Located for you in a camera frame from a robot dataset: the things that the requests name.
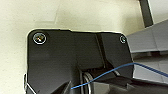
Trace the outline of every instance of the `white wall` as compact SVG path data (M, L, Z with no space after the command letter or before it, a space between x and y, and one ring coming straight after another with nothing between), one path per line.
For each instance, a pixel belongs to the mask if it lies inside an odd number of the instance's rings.
M154 24L168 19L168 0L148 0Z
M37 28L115 31L144 28L137 0L1 0L0 94L23 94L26 37Z

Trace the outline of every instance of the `silver screw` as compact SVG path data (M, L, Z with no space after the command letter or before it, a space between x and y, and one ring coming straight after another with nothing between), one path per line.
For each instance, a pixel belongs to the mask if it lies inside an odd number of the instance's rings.
M121 37L120 37L120 41L121 41L121 43L126 43L126 37L121 36Z

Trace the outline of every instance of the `screw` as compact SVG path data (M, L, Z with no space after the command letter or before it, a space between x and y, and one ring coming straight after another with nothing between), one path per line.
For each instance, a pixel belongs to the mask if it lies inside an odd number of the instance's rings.
M121 43L126 43L126 37L121 36L121 37L120 37L120 41L121 41Z
M43 33L36 33L33 36L33 40L36 44L44 44L46 36Z

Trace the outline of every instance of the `wire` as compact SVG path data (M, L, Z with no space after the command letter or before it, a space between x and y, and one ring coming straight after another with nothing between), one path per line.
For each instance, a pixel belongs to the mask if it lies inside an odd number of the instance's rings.
M91 83L91 82L93 82L93 81L99 79L100 77L102 77L102 76L104 76L104 75L110 73L110 72L116 71L116 70L118 70L118 69L120 69L120 68L123 68L123 67L126 67L126 66L131 66L131 65L139 65L139 66L141 66L141 67L144 67L144 68L146 68L146 69L148 69L148 70L151 70L151 71L153 71L153 72L155 72L155 73L158 73L158 74L163 75L163 76L165 76L165 77L168 78L168 74L166 74L166 73L164 73L164 72L161 72L161 71L158 71L158 70L156 70L156 69L153 69L153 68L151 68L151 67L145 66L145 65L143 65L143 64L139 64L139 63L128 63L128 64L124 64L124 65L118 66L118 67L116 67L116 68L114 68L114 69L112 69L112 70L109 70L109 71L107 71L107 72L105 72L105 73L99 75L98 77L94 78L93 80L90 80L89 82L84 83L84 84L81 84L81 85L78 85L78 86L74 86L74 87L72 87L71 89L75 89L75 88L78 88L78 87L81 87L81 86L85 86L85 85L87 85L87 84L89 84L89 83Z
M37 93L33 90L33 88L29 85L29 83L27 83L27 86L30 88L30 90L33 92L33 94L37 94Z

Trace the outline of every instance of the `blue wire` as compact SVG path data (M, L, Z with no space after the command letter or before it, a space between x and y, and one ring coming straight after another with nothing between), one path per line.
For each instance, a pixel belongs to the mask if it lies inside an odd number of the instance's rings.
M116 70L118 70L118 69L120 69L120 68L123 68L123 67L126 67L126 66L131 66L131 65L139 65L139 66L141 66L141 67L144 67L144 68L146 68L146 69L148 69L148 70L151 70L151 71L153 71L153 72L156 72L156 73L158 73L158 74L160 74L160 75L163 75L163 76L165 76L165 77L168 78L168 74L166 74L166 73L164 73L164 72L161 72L161 71L158 71L158 70L156 70L156 69L153 69L153 68L151 68L151 67L145 66L145 65L143 65L143 64L139 64L139 63L128 63L128 64L124 64L124 65L118 66L118 67L116 67L116 68L114 68L114 69L112 69L112 70L109 70L109 71L107 71L107 72L105 72L105 73L99 75L98 77L94 78L93 80L90 80L90 81L87 82L87 83L84 83L84 84L81 84L81 85L72 87L71 89L75 89L75 88L78 88L78 87L81 87L81 86L85 86L85 85L87 85L87 84L89 84L89 83L91 83L91 82L93 82L93 81L99 79L100 77L102 77L102 76L104 76L104 75L110 73L110 72L116 71Z

